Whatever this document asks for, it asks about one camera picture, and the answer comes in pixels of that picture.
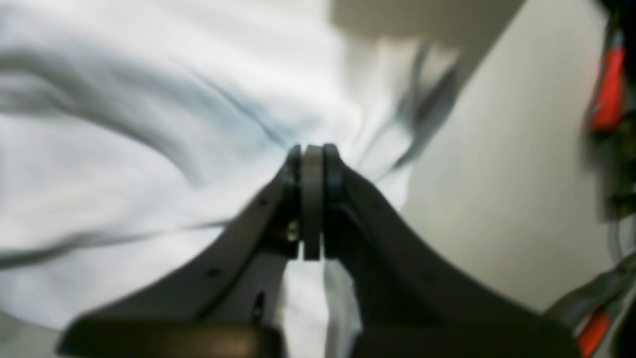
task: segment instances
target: black bracket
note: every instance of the black bracket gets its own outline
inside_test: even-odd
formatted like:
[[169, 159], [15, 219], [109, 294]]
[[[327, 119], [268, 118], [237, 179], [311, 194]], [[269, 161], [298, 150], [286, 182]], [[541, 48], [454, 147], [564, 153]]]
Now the black bracket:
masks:
[[273, 314], [286, 262], [342, 262], [363, 331], [352, 357], [578, 357], [570, 330], [498, 297], [422, 241], [334, 145], [294, 147], [275, 178], [197, 258], [80, 317], [74, 357], [284, 357]]

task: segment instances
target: white fabric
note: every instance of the white fabric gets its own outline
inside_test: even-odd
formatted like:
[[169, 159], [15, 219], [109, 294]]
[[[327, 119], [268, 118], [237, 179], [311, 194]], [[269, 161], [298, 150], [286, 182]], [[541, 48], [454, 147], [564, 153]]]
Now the white fabric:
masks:
[[[453, 60], [340, 34], [325, 0], [0, 1], [0, 309], [59, 329], [161, 278], [296, 143], [336, 143], [399, 207]], [[291, 267], [290, 353], [320, 357], [323, 264]]]

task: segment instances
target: screw hole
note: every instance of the screw hole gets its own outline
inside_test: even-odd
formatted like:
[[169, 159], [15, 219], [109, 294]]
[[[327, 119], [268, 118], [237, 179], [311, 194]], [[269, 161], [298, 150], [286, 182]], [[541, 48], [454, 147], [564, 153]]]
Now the screw hole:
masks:
[[256, 296], [256, 302], [254, 302], [254, 308], [252, 309], [252, 322], [258, 323], [263, 319], [263, 312], [265, 311], [265, 293], [261, 291]]
[[217, 277], [218, 275], [220, 275], [223, 271], [221, 271], [220, 269], [211, 269], [210, 271], [207, 272], [207, 276], [208, 277]]

